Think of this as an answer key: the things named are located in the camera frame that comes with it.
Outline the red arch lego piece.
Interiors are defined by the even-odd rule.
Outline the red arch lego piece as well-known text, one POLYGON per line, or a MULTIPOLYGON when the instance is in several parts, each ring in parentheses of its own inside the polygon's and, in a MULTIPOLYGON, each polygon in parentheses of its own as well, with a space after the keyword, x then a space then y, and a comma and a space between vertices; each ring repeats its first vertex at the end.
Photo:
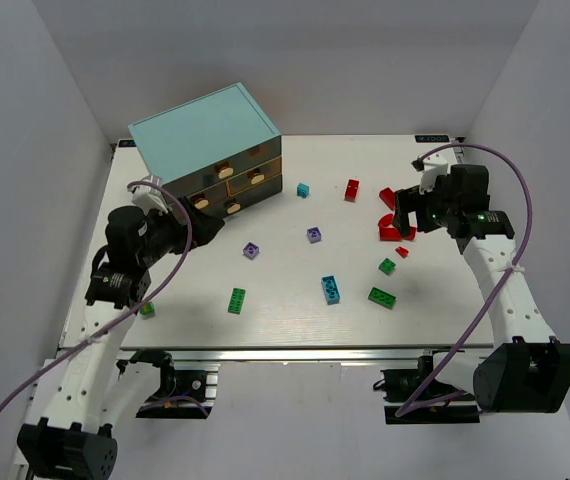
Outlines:
POLYGON ((381 217, 378 221, 378 229, 379 229, 379 240, 380 241, 413 241, 417 229, 415 226, 410 227, 410 234, 407 236, 403 236, 393 225, 393 213, 388 213, 381 217))

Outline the small red lego piece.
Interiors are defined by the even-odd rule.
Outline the small red lego piece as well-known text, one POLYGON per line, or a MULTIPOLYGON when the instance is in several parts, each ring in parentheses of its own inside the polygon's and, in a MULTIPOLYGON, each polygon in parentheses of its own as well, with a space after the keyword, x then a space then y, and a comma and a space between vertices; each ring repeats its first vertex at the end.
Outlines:
POLYGON ((396 252, 402 257, 402 258, 406 258, 409 255, 409 251, 407 249, 405 249, 404 247, 397 247, 396 248, 396 252))

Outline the red rectangular lego brick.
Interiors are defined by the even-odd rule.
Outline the red rectangular lego brick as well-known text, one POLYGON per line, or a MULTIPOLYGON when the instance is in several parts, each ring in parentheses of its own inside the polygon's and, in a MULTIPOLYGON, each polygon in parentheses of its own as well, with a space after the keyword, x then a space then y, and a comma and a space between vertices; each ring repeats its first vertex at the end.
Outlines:
POLYGON ((344 200, 349 202, 355 202, 358 190, 359 190, 360 182, 355 179, 349 179, 346 185, 345 193, 344 193, 344 200))

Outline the red sloped lego brick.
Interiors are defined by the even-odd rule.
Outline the red sloped lego brick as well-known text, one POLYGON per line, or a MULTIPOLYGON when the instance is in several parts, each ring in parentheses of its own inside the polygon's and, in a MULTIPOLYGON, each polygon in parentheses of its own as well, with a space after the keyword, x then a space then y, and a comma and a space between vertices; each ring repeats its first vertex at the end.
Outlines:
POLYGON ((382 189, 379 192, 379 198, 390 210, 392 211, 395 210, 396 208, 395 192, 391 188, 387 187, 382 189))

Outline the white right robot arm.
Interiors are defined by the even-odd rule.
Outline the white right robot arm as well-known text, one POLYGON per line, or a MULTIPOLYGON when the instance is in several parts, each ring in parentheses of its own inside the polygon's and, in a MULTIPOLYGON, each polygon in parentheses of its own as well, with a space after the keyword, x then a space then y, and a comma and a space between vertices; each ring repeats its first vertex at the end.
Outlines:
POLYGON ((503 211, 490 207, 484 166, 416 161, 419 185, 395 194, 393 225, 410 230, 439 228, 456 241, 484 299, 478 320, 488 318, 492 353, 482 359, 462 350, 434 355, 434 369, 419 386, 434 381, 474 396, 488 413, 555 413, 570 387, 570 343, 561 342, 544 320, 519 267, 520 247, 503 211))

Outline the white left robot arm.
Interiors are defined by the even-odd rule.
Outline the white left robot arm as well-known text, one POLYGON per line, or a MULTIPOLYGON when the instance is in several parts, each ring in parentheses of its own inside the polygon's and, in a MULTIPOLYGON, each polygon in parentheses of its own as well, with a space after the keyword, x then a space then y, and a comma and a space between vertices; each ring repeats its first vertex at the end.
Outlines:
POLYGON ((107 479, 118 453, 116 432, 144 402, 174 390, 169 355, 140 351, 112 383, 121 344, 146 303, 150 269, 167 254, 208 244, 224 227, 182 199, 177 208, 123 206, 107 217, 107 243, 92 262, 85 294, 82 350, 66 362, 35 424, 21 426, 18 447, 35 476, 107 479))

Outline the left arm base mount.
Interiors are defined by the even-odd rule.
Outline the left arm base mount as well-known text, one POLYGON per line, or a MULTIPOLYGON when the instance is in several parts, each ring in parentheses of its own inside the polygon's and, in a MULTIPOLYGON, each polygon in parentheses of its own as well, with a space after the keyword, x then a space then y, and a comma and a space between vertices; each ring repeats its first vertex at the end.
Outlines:
POLYGON ((148 397, 136 414, 149 419, 205 420, 212 407, 206 406, 213 396, 206 390, 212 383, 203 369, 177 369, 169 352, 153 349, 137 350, 130 359, 116 361, 119 377, 136 363, 148 363, 159 371, 159 388, 148 397))

